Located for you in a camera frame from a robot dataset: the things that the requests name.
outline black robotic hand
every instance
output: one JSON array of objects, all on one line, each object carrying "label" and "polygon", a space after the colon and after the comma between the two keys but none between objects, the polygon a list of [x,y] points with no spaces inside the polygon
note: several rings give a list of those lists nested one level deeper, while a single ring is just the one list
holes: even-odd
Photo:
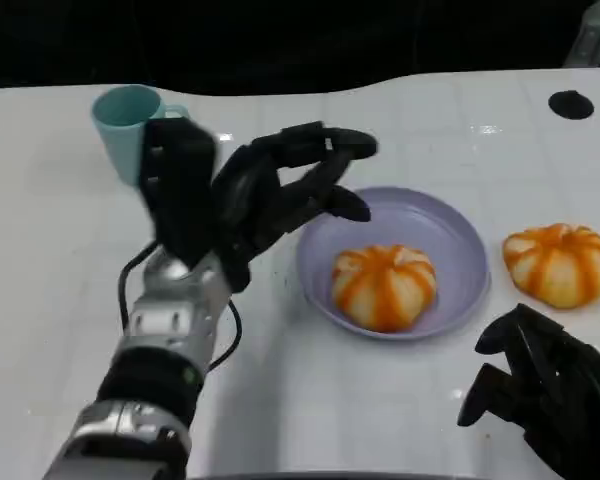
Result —
[{"label": "black robotic hand", "polygon": [[476,351],[504,352],[511,374],[485,364],[458,425],[489,411],[524,428],[529,446],[566,480],[600,479],[600,352],[521,304],[487,327]]},{"label": "black robotic hand", "polygon": [[[314,122],[241,146],[212,181],[213,137],[188,119],[156,119],[145,126],[139,185],[157,241],[189,267],[213,250],[241,292],[249,261],[285,233],[324,212],[370,219],[364,201],[337,182],[352,160],[376,151],[370,135]],[[314,163],[281,185],[278,169]]]}]

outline robotic arm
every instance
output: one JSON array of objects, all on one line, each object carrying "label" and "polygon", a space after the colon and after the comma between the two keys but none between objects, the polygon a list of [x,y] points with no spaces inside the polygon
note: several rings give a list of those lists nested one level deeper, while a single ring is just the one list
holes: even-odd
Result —
[{"label": "robotic arm", "polygon": [[[145,127],[140,190],[162,246],[144,272],[109,371],[45,475],[47,480],[182,480],[218,319],[250,281],[248,264],[327,212],[368,221],[336,185],[376,141],[320,122],[240,147],[212,182],[213,138],[187,119]],[[317,163],[282,186],[279,168]]]}]

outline lavender bowl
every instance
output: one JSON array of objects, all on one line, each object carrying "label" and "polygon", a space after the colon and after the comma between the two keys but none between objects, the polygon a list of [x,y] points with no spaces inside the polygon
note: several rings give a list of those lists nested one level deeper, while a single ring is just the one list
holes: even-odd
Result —
[{"label": "lavender bowl", "polygon": [[[338,325],[379,339],[416,340],[469,322],[490,285],[487,254],[469,221],[446,203],[413,190],[377,187],[357,193],[371,208],[370,222],[321,215],[300,237],[296,261],[309,301]],[[335,257],[372,244],[419,248],[436,269],[436,299],[409,330],[379,333],[358,327],[331,300]]]}]

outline pumpkin-shaped bun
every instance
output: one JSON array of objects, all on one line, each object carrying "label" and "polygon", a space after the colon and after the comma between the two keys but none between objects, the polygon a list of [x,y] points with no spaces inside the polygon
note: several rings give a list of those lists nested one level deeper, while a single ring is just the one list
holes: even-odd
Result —
[{"label": "pumpkin-shaped bun", "polygon": [[336,257],[333,301],[368,330],[397,332],[411,327],[435,294],[435,270],[420,250],[374,245]]},{"label": "pumpkin-shaped bun", "polygon": [[516,286],[557,308],[600,296],[600,235],[557,223],[509,236],[504,261]]}]

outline white table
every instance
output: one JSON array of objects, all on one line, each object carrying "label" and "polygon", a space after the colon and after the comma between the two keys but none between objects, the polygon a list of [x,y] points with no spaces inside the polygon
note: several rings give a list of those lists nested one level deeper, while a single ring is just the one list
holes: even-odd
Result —
[{"label": "white table", "polygon": [[[88,116],[106,86],[0,90],[0,478],[39,478],[93,399],[119,335],[115,282],[150,238]],[[594,116],[553,114],[578,89]],[[205,386],[189,473],[375,470],[498,480],[555,476],[521,431],[487,416],[455,426],[482,329],[524,298],[500,258],[506,234],[556,221],[600,231],[600,70],[428,75],[326,95],[213,98],[163,92],[223,140],[323,119],[374,133],[381,152],[350,187],[402,185],[448,201],[489,250],[493,285],[466,328],[387,344],[322,318],[299,290],[297,234],[252,264],[236,297],[245,333]],[[134,277],[131,295],[139,291]],[[549,312],[600,348],[600,302]],[[233,336],[228,315],[218,351]]]}]

